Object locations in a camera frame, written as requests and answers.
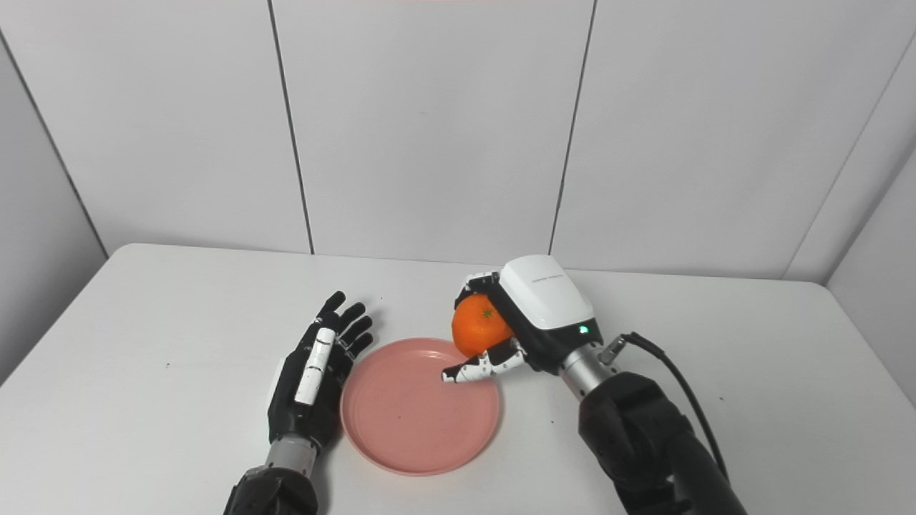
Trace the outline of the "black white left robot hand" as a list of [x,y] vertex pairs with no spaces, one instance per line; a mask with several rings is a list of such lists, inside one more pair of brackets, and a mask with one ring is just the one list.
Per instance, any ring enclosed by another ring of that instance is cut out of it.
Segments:
[[343,387],[373,343],[374,324],[363,303],[344,303],[343,291],[327,297],[279,369],[266,411],[269,442],[297,436],[323,450],[340,433]]

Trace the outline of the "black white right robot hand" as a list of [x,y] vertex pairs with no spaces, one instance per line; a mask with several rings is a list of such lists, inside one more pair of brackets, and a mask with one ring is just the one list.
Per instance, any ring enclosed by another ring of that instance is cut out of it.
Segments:
[[442,369],[444,383],[483,381],[523,364],[559,376],[606,347],[592,304],[552,255],[524,255],[501,270],[467,276],[454,306],[473,295],[483,296],[511,333]]

